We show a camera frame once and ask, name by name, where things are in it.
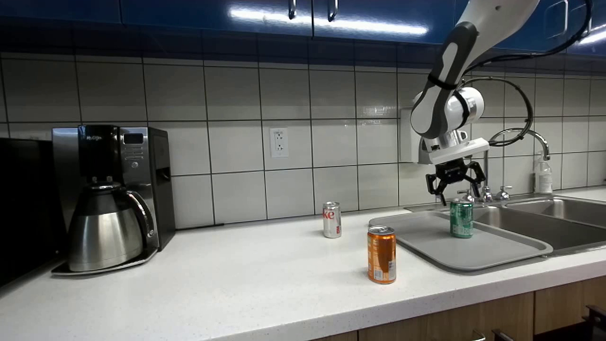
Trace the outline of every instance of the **wall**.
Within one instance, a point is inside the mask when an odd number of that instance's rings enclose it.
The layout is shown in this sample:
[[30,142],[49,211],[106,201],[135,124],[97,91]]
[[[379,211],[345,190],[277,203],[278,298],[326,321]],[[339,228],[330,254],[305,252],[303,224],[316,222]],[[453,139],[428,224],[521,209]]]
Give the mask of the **wall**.
[[[551,146],[557,190],[606,177],[606,78],[496,72],[536,105]],[[195,228],[434,203],[426,167],[398,163],[398,112],[426,70],[180,61],[89,55],[2,55],[0,135],[51,139],[53,125],[154,125],[171,135],[176,226]],[[487,118],[472,135],[523,124],[519,97],[477,84]],[[273,158],[271,131],[288,131],[288,158]],[[527,139],[491,152],[491,188],[530,192]]]

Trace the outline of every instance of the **sink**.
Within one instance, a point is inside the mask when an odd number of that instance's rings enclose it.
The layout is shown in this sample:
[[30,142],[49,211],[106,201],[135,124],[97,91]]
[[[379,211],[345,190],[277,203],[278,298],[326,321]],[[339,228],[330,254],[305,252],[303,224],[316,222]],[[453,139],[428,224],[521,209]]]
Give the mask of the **sink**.
[[606,228],[606,205],[589,201],[563,197],[530,199],[510,203],[508,209]]
[[475,211],[475,222],[540,239],[553,254],[606,245],[606,205],[570,199],[525,199]]

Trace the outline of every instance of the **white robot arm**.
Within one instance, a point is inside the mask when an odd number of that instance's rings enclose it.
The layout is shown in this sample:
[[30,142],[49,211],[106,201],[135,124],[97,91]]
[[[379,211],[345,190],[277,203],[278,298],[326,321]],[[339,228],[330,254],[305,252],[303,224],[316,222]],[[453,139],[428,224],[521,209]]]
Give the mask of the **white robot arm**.
[[470,180],[477,192],[483,173],[464,158],[489,148],[485,139],[470,141],[460,131],[468,120],[483,114],[483,97],[474,88],[458,89],[464,72],[485,52],[515,35],[532,16],[540,0],[470,0],[460,21],[436,61],[422,93],[415,99],[411,127],[421,135],[436,175],[428,177],[430,194],[441,196],[445,186]]

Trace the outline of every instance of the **white countertop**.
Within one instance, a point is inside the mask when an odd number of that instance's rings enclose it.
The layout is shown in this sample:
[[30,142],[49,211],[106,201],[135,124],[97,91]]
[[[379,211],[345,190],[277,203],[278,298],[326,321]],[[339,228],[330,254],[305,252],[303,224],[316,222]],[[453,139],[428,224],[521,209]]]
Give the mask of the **white countertop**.
[[453,275],[398,247],[398,281],[381,286],[366,224],[398,213],[347,216],[341,239],[320,218],[184,232],[136,269],[44,273],[0,294],[0,340],[313,340],[606,275],[606,249]]

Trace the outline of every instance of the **electrical outlet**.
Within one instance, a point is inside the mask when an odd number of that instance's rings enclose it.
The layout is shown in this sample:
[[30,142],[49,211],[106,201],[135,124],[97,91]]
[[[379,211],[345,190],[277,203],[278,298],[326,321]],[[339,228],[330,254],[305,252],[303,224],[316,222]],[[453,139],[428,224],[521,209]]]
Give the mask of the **electrical outlet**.
[[271,129],[271,158],[288,158],[288,131],[286,129]]

